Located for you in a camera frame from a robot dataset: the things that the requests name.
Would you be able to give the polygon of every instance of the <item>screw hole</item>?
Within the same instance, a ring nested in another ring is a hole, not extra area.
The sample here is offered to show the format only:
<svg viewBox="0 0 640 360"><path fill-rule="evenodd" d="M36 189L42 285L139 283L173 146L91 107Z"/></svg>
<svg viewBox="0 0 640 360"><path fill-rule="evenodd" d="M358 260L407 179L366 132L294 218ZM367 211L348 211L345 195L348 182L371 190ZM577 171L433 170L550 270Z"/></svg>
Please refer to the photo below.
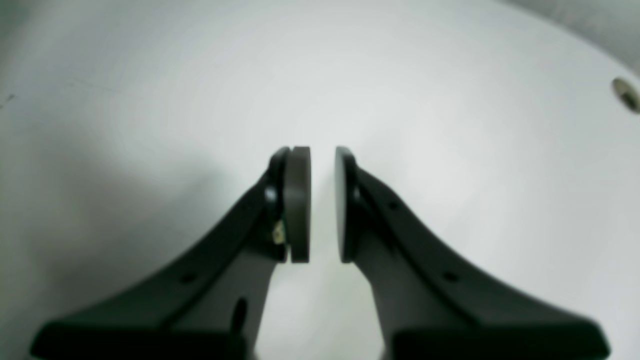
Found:
<svg viewBox="0 0 640 360"><path fill-rule="evenodd" d="M442 274L442 277L444 277L444 279L449 282L458 282L460 280L460 278L452 272L446 272Z"/></svg>
<svg viewBox="0 0 640 360"><path fill-rule="evenodd" d="M194 282L196 279L198 278L198 276L194 273L189 273L189 274L185 274L184 276L182 276L182 278L180 278L180 282L182 284L191 284L192 282Z"/></svg>
<svg viewBox="0 0 640 360"><path fill-rule="evenodd" d="M617 78L613 81L613 89L620 101L634 113L640 113L640 98L628 81Z"/></svg>
<svg viewBox="0 0 640 360"><path fill-rule="evenodd" d="M244 327L244 321L246 320L247 303L244 298L238 299L236 302L236 308L234 309L234 315L231 318L231 331L240 332Z"/></svg>

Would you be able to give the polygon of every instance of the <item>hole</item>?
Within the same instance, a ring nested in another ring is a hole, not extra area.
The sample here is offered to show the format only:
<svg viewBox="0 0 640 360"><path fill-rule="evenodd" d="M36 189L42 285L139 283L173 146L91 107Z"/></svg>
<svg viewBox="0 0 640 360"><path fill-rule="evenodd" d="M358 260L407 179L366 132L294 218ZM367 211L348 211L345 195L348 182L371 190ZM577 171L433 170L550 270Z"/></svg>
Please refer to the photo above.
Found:
<svg viewBox="0 0 640 360"><path fill-rule="evenodd" d="M444 279L449 282L458 282L460 280L460 278L452 272L446 272L442 274L442 277L444 277Z"/></svg>
<svg viewBox="0 0 640 360"><path fill-rule="evenodd" d="M613 90L620 101L634 113L640 113L640 97L628 81L617 78L613 81Z"/></svg>
<svg viewBox="0 0 640 360"><path fill-rule="evenodd" d="M194 282L196 279L198 278L198 276L194 273L189 273L189 274L185 274L184 276L182 276L182 278L180 278L180 282L182 284L191 284L192 282Z"/></svg>
<svg viewBox="0 0 640 360"><path fill-rule="evenodd" d="M620 95L620 99L622 99L622 101L625 103L625 105L627 105L629 109L633 111L638 110L638 103L630 93L625 92L624 94Z"/></svg>
<svg viewBox="0 0 640 360"><path fill-rule="evenodd" d="M246 320L247 303L244 298L240 298L236 302L236 308L234 309L234 315L231 318L231 331L241 332L244 327L244 321Z"/></svg>

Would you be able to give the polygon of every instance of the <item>gray wall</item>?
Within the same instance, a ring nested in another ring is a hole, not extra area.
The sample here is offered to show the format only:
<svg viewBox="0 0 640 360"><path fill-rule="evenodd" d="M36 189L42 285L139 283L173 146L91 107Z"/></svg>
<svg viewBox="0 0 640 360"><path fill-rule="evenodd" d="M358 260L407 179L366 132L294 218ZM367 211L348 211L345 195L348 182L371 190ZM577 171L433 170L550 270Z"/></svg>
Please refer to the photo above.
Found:
<svg viewBox="0 0 640 360"><path fill-rule="evenodd" d="M597 44L640 76L640 1L505 0Z"/></svg>

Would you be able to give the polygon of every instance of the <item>circular hole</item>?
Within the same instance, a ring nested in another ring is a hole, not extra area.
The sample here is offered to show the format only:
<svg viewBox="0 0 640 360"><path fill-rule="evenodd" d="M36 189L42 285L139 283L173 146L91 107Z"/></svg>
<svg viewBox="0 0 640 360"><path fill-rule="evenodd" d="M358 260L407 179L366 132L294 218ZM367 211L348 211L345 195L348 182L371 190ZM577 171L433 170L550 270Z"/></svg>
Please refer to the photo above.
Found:
<svg viewBox="0 0 640 360"><path fill-rule="evenodd" d="M449 282L458 282L460 279L456 274L452 272L446 272L442 274L442 277L444 277L444 279Z"/></svg>
<svg viewBox="0 0 640 360"><path fill-rule="evenodd" d="M613 90L620 101L634 113L640 113L640 97L631 84L621 78L613 81Z"/></svg>
<svg viewBox="0 0 640 360"><path fill-rule="evenodd" d="M238 299L236 302L236 308L234 309L234 315L231 318L231 331L240 332L244 327L244 321L246 320L246 312L248 305L244 298Z"/></svg>
<svg viewBox="0 0 640 360"><path fill-rule="evenodd" d="M196 279L198 278L198 276L194 273L189 273L189 274L185 274L180 278L180 282L182 284L191 284L192 282L194 282Z"/></svg>

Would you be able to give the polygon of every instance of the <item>white surface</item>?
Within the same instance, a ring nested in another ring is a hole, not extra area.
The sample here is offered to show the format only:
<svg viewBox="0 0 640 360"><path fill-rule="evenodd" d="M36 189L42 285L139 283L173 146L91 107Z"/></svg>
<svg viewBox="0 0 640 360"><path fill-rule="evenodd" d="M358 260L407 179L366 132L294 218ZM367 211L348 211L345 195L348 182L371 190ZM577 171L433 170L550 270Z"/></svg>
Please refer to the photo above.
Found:
<svg viewBox="0 0 640 360"><path fill-rule="evenodd" d="M444 241L640 354L632 74L486 1L57 1L0 59L0 358L151 274L281 145L312 149L312 262L271 281L257 353L377 359L371 289L339 262L347 145Z"/></svg>

